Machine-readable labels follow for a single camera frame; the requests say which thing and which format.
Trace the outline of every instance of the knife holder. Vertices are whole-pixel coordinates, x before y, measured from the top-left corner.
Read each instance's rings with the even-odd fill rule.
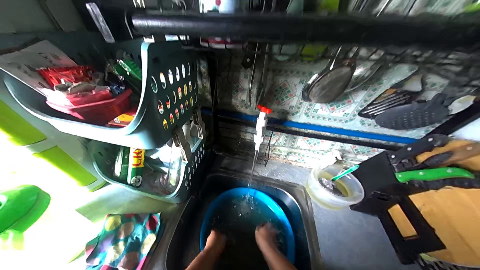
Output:
[[[362,162],[353,175],[362,184],[365,198],[360,203],[350,206],[350,209],[380,219],[402,264],[415,263],[419,253],[445,249],[434,228],[428,224],[408,197],[427,189],[399,183],[386,152]],[[417,232],[415,237],[403,237],[390,216],[388,210],[396,204],[401,207]]]

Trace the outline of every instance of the dish towel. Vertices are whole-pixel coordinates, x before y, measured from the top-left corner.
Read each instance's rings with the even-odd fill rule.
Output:
[[[160,229],[160,214],[109,214],[85,247],[87,270],[141,270]]]

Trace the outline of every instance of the sink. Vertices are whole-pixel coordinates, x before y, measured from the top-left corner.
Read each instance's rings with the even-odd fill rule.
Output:
[[[247,187],[249,177],[227,170],[208,175],[197,194],[178,204],[174,213],[166,213],[168,220],[164,222],[162,238],[146,269],[185,269],[200,252],[200,227],[210,203],[224,191]],[[312,203],[305,188],[260,176],[253,177],[251,188],[269,195],[285,212],[295,237],[295,267],[298,270],[321,269]]]

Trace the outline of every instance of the blue pipe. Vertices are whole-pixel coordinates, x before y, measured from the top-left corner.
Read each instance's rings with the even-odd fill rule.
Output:
[[[210,109],[202,109],[202,113],[211,115],[212,111]],[[218,114],[220,116],[235,118],[235,119],[244,120],[244,121],[257,120],[257,116],[255,115],[249,115],[249,114],[240,113],[240,112],[231,112],[231,111],[221,110],[218,112]],[[338,134],[338,135],[360,137],[360,138],[366,138],[366,139],[372,139],[372,140],[381,140],[381,141],[392,142],[392,143],[411,144],[417,141],[417,139],[409,138],[409,137],[399,137],[399,136],[393,136],[393,135],[384,135],[384,134],[370,133],[370,132],[364,132],[364,131],[355,131],[355,130],[315,125],[315,124],[309,124],[309,123],[299,123],[299,122],[294,122],[289,120],[281,120],[277,118],[270,118],[268,120],[268,123],[275,124],[275,125],[282,125],[286,127],[301,128],[301,129],[312,130],[312,131],[328,132],[328,133]]]

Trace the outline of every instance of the green plastic lid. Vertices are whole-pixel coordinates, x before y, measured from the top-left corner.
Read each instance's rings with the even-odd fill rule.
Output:
[[[25,232],[42,216],[50,195],[34,185],[0,191],[0,233],[13,229]]]

